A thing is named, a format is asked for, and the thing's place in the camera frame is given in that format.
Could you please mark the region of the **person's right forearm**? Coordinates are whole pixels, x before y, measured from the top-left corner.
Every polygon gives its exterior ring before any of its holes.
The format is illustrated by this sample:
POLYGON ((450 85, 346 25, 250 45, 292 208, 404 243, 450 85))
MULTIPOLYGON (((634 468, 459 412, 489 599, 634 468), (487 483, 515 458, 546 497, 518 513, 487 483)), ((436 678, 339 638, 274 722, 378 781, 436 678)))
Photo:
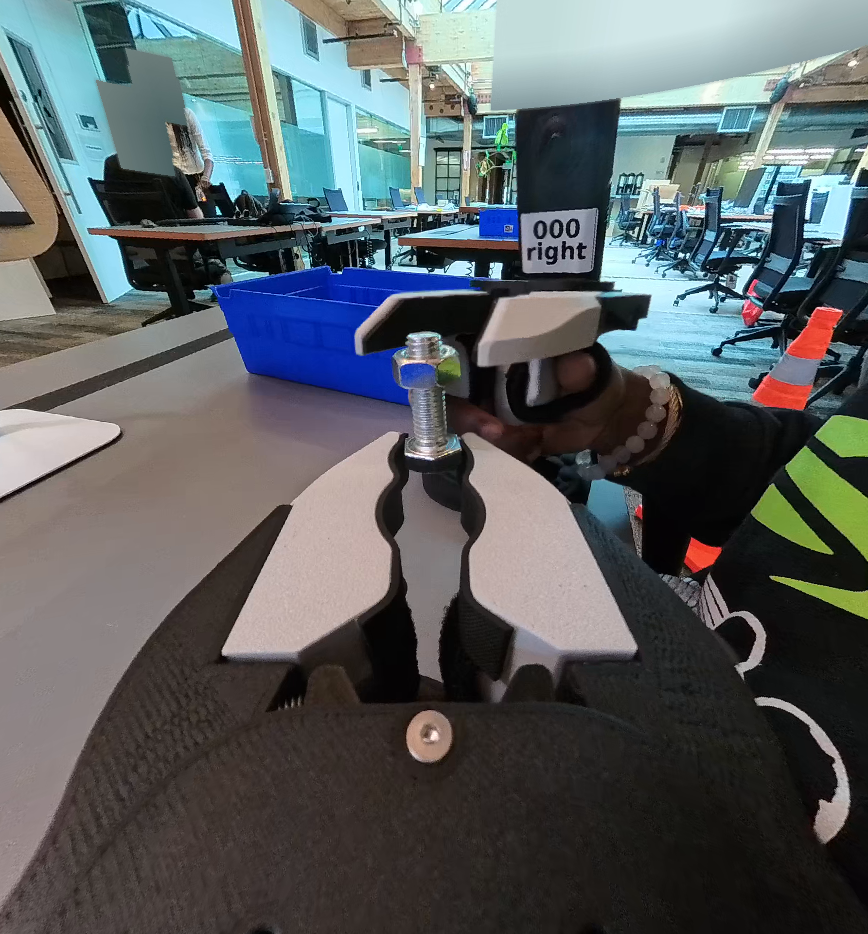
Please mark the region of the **person's right forearm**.
POLYGON ((642 497, 642 560, 660 575, 680 573, 691 539, 725 545, 825 421, 724 403, 671 379, 679 405, 673 435, 618 480, 642 497))

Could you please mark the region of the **black mesh office chair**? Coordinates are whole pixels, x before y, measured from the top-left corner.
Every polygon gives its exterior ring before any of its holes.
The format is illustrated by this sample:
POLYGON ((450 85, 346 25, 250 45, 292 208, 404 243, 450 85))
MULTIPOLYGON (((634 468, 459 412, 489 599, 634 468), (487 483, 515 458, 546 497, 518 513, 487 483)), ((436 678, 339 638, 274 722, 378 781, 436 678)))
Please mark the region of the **black mesh office chair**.
MULTIPOLYGON (((125 185, 89 180, 112 229, 132 227, 143 232, 177 229, 182 221, 174 217, 175 207, 159 181, 125 185)), ((108 228, 95 228, 94 235, 106 235, 119 248, 125 278, 132 289, 165 293, 169 307, 142 322, 143 326, 170 321, 205 310, 195 294, 220 283, 226 268, 198 242, 183 240, 173 233, 160 238, 138 238, 133 233, 110 234, 108 228)))

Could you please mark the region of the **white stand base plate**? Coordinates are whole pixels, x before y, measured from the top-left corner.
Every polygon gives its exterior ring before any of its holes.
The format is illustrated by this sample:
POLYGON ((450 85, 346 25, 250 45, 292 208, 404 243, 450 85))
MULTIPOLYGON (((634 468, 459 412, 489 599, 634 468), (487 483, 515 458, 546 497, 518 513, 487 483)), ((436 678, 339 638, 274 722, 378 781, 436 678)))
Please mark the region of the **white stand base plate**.
MULTIPOLYGON (((0 234, 0 254, 5 236, 0 234)), ((0 298, 18 299, 20 318, 51 312, 30 260, 0 261, 0 298)), ((119 439, 116 424, 28 407, 0 409, 0 501, 119 439)))

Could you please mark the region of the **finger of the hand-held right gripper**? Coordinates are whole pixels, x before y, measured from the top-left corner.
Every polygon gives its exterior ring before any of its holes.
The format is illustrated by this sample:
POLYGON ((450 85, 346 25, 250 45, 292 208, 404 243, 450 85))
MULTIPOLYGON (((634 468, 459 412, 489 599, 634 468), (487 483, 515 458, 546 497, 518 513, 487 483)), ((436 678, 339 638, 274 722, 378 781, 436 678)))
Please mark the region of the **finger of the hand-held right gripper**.
POLYGON ((530 293, 502 297, 478 337, 479 367, 554 359, 591 347, 602 305, 594 293, 530 293))
POLYGON ((478 335, 495 299, 479 291, 422 291, 388 296, 355 331, 354 350, 369 356, 406 345, 412 333, 478 335))

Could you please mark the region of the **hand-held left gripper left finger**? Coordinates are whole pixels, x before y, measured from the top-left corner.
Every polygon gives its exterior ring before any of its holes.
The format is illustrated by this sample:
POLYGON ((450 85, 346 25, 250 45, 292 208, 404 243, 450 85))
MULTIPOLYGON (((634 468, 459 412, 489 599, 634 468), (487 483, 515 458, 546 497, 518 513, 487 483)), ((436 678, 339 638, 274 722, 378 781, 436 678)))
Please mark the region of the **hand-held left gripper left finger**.
POLYGON ((236 662, 414 668, 399 548, 404 435, 389 431, 291 503, 223 648, 236 662))

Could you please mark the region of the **orange traffic cone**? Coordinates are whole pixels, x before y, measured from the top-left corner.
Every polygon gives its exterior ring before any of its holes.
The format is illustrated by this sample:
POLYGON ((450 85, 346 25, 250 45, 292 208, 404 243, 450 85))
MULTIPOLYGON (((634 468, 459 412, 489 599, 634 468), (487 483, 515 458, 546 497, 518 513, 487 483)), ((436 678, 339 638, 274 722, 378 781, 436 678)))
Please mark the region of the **orange traffic cone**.
POLYGON ((820 306, 813 310, 801 333, 789 345, 775 367, 760 380, 752 400, 771 408, 805 409, 820 362, 833 340, 843 317, 840 309, 820 306))
POLYGON ((634 522, 640 557, 659 575, 696 575, 711 568, 720 556, 719 546, 691 538, 678 518, 664 508, 638 505, 634 522))

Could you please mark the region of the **black honeycomb cushion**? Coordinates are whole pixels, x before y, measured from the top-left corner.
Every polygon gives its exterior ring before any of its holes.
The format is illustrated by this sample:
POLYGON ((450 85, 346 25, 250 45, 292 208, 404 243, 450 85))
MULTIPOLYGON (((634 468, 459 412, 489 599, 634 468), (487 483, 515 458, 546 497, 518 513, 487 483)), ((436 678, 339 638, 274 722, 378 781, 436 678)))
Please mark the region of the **black honeycomb cushion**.
MULTIPOLYGON (((580 473, 575 454, 537 457, 529 466, 554 485, 570 503, 586 505, 591 493, 591 480, 580 473)), ((458 472, 424 473, 422 482, 425 493, 433 502, 454 512, 461 510, 461 481, 458 472)))

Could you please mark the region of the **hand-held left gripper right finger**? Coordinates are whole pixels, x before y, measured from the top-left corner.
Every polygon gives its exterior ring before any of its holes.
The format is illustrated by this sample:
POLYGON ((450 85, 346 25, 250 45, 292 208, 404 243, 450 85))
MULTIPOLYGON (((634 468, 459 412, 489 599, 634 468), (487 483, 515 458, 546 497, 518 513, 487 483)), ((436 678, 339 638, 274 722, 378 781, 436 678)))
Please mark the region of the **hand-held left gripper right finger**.
POLYGON ((567 497, 478 436, 463 436, 460 642, 489 684, 523 667, 638 654, 567 497))

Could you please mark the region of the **black hoodie with green print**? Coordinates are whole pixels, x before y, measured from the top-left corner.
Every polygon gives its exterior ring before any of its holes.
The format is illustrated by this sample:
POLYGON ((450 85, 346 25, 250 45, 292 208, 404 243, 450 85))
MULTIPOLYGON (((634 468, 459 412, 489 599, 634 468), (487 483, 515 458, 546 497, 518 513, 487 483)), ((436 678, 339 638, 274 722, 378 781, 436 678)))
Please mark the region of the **black hoodie with green print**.
MULTIPOLYGON (((751 694, 808 713, 838 747, 851 803, 823 844, 868 910, 868 362, 838 412, 775 476, 720 554, 712 576, 731 610, 767 634, 751 694)), ((717 635, 744 660, 754 641, 740 618, 717 635)), ((832 765, 801 723, 760 707, 778 735, 813 828, 833 795, 832 765)))

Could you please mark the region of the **large steel nut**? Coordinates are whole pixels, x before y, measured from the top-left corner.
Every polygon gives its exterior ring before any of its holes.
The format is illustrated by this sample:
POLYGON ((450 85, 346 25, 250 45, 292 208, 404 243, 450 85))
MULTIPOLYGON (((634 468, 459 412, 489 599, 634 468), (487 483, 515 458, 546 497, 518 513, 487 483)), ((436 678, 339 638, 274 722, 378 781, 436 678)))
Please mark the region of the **large steel nut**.
POLYGON ((426 357, 413 357, 407 348, 399 349, 393 354, 392 367, 395 382, 408 391, 446 388, 462 376, 458 352, 448 344, 426 357))

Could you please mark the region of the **person's right hand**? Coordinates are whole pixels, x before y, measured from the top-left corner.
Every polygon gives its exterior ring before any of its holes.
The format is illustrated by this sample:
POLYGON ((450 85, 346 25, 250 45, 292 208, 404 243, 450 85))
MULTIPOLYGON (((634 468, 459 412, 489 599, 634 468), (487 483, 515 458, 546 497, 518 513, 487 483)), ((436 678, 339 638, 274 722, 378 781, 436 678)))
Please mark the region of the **person's right hand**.
POLYGON ((614 457, 626 449, 629 464, 654 458, 680 419, 674 389, 653 387, 648 377, 611 361, 596 344, 553 360, 559 393, 591 394, 591 402, 550 424, 516 425, 473 403, 447 397, 448 423, 458 435, 475 434, 518 461, 590 450, 614 457))

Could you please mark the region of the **row of black office chairs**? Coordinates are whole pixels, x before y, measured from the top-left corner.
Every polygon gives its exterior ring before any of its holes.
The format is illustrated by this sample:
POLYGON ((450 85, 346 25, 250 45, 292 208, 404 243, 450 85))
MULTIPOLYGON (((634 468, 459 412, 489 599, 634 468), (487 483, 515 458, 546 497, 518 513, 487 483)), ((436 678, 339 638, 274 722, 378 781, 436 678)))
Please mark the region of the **row of black office chairs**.
POLYGON ((805 232, 803 216, 809 180, 785 183, 766 232, 739 224, 707 230, 702 263, 688 256, 689 275, 669 277, 666 259, 650 267, 639 248, 607 246, 603 279, 625 292, 650 297, 648 315, 633 331, 608 333, 603 345, 627 368, 658 364, 696 389, 743 400, 755 389, 801 333, 820 306, 844 314, 826 352, 820 377, 857 378, 868 351, 868 251, 839 238, 805 232), (753 234, 762 249, 744 252, 753 234), (742 306, 750 281, 768 289, 762 317, 745 328, 742 306))

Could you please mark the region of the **blue plastic bin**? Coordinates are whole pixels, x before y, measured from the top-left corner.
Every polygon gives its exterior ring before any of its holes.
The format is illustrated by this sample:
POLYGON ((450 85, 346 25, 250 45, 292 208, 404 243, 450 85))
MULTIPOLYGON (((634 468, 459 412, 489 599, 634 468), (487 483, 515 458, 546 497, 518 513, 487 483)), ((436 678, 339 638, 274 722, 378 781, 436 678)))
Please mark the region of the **blue plastic bin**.
POLYGON ((214 288, 250 374, 408 404, 393 380, 393 350, 358 356, 357 327, 400 292, 472 289, 476 280, 379 268, 328 266, 214 288))

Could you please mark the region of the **large steel bolt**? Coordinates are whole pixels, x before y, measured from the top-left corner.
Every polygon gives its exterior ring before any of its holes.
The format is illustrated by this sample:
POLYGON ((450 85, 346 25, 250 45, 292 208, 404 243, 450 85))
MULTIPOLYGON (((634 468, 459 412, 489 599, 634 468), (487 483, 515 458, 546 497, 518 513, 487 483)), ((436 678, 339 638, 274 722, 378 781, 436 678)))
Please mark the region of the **large steel bolt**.
MULTIPOLYGON (((419 332, 407 337, 404 348, 413 357, 433 356, 443 342, 438 333, 419 332)), ((404 443, 404 457, 409 470, 417 473, 442 473, 457 469, 463 451, 457 435, 450 431, 447 418, 446 390, 407 391, 412 431, 404 443)))

